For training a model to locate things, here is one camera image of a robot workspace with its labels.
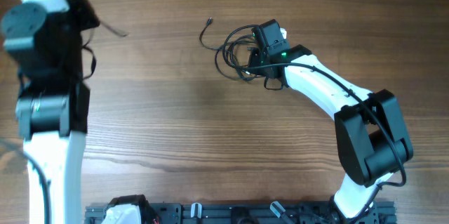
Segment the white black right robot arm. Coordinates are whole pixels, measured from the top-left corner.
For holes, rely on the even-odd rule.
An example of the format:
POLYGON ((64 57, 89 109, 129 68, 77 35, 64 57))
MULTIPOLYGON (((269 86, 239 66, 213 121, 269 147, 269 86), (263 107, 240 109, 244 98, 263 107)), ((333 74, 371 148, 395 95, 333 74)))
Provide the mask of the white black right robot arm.
POLYGON ((355 223, 374 207, 384 186, 402 187, 404 164, 413 157, 408 131, 393 93, 373 93, 324 66, 302 45, 290 46, 276 20, 251 27, 257 48, 248 72, 277 79, 307 96, 334 121, 337 153, 345 176, 332 203, 343 223, 355 223))

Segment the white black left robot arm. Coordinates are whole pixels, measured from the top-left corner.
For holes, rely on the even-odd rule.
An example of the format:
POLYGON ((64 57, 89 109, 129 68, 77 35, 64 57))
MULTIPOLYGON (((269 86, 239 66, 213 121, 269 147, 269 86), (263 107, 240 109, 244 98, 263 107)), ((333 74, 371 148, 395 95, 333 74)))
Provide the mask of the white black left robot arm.
POLYGON ((100 21, 88 0, 20 0, 1 20, 18 64, 15 115, 29 176, 31 223, 80 223, 90 89, 82 32, 100 21))

